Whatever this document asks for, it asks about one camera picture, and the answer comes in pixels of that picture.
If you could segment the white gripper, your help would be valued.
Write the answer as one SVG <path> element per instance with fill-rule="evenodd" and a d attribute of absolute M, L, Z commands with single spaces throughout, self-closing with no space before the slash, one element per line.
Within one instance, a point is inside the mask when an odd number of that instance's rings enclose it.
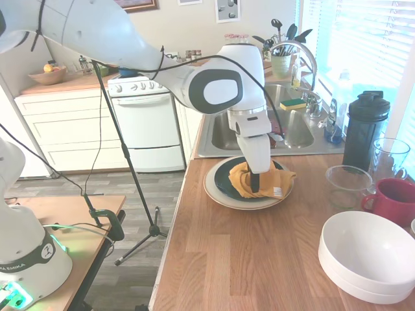
<path fill-rule="evenodd" d="M 228 123 L 236 134 L 237 144 L 245 157 L 250 170 L 250 188 L 258 193 L 260 174 L 270 169 L 270 142 L 268 133 L 272 130 L 266 111 L 242 114 L 241 111 L 229 111 Z"/>

